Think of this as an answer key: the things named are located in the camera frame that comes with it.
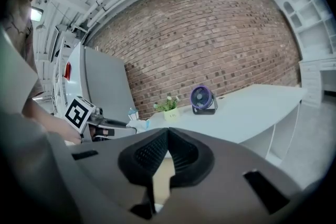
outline gray floor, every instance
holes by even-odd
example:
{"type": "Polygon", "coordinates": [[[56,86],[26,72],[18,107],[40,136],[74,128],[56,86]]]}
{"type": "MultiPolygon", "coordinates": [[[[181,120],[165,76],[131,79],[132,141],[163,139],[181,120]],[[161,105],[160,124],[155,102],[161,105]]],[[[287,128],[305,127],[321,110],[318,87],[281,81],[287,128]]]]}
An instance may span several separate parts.
{"type": "Polygon", "coordinates": [[[302,188],[322,178],[336,150],[336,98],[325,96],[319,109],[300,107],[297,129],[280,168],[302,188]]]}

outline fan stand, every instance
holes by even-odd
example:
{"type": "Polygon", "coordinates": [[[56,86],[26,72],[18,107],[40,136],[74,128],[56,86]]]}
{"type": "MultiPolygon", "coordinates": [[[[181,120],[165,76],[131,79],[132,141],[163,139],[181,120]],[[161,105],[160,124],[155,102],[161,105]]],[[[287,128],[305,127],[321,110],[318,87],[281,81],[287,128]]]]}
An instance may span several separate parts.
{"type": "Polygon", "coordinates": [[[213,115],[215,114],[217,108],[218,108],[218,104],[217,104],[217,100],[216,100],[216,96],[213,94],[213,100],[214,100],[214,109],[197,109],[195,107],[192,106],[193,112],[195,115],[213,115]]]}

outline person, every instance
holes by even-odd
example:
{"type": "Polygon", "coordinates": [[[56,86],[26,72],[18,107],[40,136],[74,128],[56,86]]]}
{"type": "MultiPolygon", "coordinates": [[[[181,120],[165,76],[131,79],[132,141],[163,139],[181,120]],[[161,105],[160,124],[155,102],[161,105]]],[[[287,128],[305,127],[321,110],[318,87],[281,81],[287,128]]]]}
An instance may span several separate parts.
{"type": "MultiPolygon", "coordinates": [[[[13,46],[30,67],[37,72],[33,52],[33,26],[30,20],[31,1],[32,0],[8,0],[6,12],[1,24],[9,35],[13,46]]],[[[40,81],[37,81],[23,107],[22,114],[25,117],[36,120],[44,126],[48,132],[60,134],[66,141],[75,144],[81,143],[80,134],[71,127],[70,124],[63,119],[49,114],[33,100],[33,97],[41,93],[43,93],[43,88],[40,81]]]]}

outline shirt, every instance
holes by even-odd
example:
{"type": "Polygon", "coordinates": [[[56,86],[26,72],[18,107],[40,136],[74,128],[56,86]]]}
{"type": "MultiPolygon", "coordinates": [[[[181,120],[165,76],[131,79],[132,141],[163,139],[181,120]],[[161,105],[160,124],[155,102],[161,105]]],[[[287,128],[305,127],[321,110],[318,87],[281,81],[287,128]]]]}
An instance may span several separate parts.
{"type": "MultiPolygon", "coordinates": [[[[4,18],[1,21],[13,46],[37,73],[33,51],[33,25],[30,20],[31,6],[29,0],[8,0],[4,18]]],[[[35,83],[29,98],[43,93],[39,80],[35,83]]]]}

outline potted plant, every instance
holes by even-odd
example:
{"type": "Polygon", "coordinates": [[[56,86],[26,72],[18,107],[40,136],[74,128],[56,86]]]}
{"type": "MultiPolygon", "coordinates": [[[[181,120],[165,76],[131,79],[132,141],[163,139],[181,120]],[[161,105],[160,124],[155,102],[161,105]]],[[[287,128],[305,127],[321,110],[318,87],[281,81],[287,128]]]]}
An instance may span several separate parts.
{"type": "Polygon", "coordinates": [[[154,104],[154,108],[157,111],[163,112],[164,118],[168,122],[176,121],[179,119],[180,114],[177,109],[178,97],[167,96],[167,99],[162,104],[154,104]]]}

